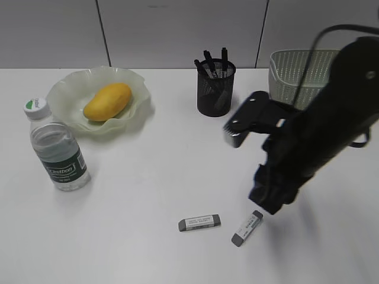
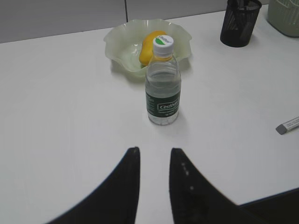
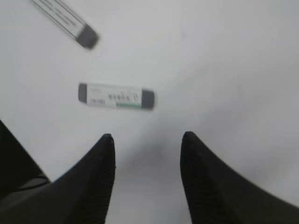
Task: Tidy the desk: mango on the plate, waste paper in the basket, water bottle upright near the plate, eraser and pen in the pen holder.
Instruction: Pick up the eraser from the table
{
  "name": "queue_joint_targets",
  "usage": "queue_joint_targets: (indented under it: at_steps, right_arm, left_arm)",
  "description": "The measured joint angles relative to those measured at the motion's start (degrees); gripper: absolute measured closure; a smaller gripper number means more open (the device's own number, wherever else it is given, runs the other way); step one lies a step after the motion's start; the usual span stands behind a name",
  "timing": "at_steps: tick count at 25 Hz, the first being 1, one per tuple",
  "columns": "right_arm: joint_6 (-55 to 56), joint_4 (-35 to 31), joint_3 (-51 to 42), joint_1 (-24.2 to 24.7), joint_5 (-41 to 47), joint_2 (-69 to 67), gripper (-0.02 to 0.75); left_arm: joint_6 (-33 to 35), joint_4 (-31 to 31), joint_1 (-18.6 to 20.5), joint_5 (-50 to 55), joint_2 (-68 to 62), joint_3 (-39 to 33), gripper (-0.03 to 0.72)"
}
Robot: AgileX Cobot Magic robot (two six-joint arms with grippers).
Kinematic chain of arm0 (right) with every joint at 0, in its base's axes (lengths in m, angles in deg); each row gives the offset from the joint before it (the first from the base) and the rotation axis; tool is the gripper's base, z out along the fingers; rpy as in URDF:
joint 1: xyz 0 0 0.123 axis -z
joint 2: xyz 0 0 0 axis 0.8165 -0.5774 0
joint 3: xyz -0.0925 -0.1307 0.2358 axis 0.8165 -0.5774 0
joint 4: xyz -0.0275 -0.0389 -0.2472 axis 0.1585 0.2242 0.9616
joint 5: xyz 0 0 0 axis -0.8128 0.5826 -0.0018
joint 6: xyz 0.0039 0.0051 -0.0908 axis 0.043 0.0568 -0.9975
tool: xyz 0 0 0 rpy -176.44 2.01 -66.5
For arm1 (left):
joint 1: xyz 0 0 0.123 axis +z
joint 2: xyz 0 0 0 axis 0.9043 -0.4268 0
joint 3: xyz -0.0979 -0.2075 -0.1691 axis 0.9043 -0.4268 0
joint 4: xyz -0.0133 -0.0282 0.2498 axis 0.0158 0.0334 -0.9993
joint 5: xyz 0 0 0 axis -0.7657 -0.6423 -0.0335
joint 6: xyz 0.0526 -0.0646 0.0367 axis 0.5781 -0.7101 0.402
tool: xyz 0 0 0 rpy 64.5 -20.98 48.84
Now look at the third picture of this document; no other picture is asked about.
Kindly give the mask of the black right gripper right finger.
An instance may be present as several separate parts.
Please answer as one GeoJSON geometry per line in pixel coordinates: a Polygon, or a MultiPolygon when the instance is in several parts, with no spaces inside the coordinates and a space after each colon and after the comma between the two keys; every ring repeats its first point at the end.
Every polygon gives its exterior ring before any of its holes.
{"type": "Polygon", "coordinates": [[[297,224],[298,207],[235,172],[193,132],[185,132],[180,173],[193,224],[297,224]]]}

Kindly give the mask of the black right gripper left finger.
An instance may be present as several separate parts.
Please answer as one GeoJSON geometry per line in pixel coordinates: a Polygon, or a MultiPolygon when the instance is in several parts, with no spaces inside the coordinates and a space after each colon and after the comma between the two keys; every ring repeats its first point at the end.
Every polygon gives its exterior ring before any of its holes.
{"type": "Polygon", "coordinates": [[[59,179],[0,214],[2,224],[104,224],[115,180],[115,148],[104,134],[59,179]]]}

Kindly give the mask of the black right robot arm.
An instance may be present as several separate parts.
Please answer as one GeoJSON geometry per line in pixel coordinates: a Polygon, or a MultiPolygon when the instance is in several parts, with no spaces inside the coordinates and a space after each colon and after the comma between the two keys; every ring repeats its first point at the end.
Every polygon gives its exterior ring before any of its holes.
{"type": "MultiPolygon", "coordinates": [[[[296,224],[298,207],[252,184],[219,159],[193,132],[182,139],[180,173],[194,224],[296,224]]],[[[103,224],[115,180],[115,148],[103,135],[55,182],[0,126],[0,197],[34,194],[0,209],[3,224],[103,224]]]]}

